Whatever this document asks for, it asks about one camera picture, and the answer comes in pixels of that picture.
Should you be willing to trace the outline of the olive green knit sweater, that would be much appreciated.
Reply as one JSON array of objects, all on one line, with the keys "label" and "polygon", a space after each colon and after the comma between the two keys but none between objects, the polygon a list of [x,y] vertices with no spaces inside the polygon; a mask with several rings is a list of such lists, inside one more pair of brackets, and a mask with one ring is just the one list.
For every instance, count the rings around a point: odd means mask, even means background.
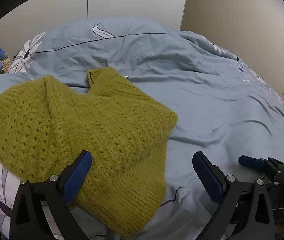
[{"label": "olive green knit sweater", "polygon": [[112,67],[87,76],[86,94],[50,75],[0,94],[0,162],[35,183],[87,150],[93,163],[76,205],[132,237],[165,196],[167,142],[177,114]]}]

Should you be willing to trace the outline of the light blue floral duvet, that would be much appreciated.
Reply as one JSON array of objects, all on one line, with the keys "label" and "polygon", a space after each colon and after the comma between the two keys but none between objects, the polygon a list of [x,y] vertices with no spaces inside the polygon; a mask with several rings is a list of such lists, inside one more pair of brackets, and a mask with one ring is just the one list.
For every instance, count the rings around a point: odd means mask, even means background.
[{"label": "light blue floral duvet", "polygon": [[149,20],[86,20],[39,33],[12,73],[0,75],[0,94],[47,74],[85,94],[88,70],[105,66],[178,115],[164,204],[136,239],[195,239],[205,227],[216,205],[192,168],[195,152],[240,181],[259,176],[238,164],[241,155],[284,162],[284,103],[276,91],[205,37]]}]

